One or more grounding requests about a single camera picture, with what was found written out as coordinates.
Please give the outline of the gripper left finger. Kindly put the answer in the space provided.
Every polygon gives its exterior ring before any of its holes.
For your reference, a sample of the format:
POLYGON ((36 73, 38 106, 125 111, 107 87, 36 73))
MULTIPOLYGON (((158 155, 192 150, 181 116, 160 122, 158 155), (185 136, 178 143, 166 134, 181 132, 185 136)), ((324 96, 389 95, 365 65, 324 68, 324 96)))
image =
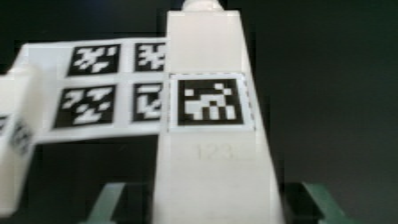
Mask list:
POLYGON ((123 182, 109 183, 103 186, 87 220, 78 224, 118 224, 112 220, 112 214, 116 211, 125 186, 126 184, 123 182))

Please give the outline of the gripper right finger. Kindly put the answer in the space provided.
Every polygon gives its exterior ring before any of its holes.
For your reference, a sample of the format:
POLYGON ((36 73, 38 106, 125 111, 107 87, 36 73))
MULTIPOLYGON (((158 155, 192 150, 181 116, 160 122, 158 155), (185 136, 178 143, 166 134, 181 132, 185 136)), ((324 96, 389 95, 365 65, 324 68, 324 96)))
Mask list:
POLYGON ((302 183, 302 186, 308 196, 302 218, 309 224, 356 224, 356 220, 340 207, 327 187, 308 182, 302 183))

